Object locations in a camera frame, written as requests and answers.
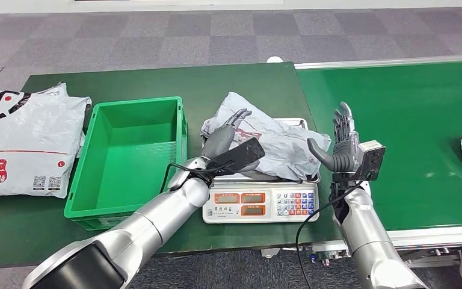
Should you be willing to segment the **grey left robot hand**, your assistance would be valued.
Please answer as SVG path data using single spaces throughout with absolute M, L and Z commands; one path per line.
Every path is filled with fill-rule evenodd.
M 203 146 L 201 156 L 210 160 L 227 152 L 236 134 L 240 123 L 252 114 L 252 111 L 242 108 L 231 115 L 219 128 L 214 130 Z

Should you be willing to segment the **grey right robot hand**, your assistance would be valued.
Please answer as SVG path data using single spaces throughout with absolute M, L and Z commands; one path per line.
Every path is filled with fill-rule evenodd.
M 309 151 L 331 172 L 355 172 L 358 167 L 359 135 L 355 130 L 353 114 L 346 102 L 340 103 L 340 110 L 334 111 L 333 153 L 322 150 L 313 138 L 307 139 Z

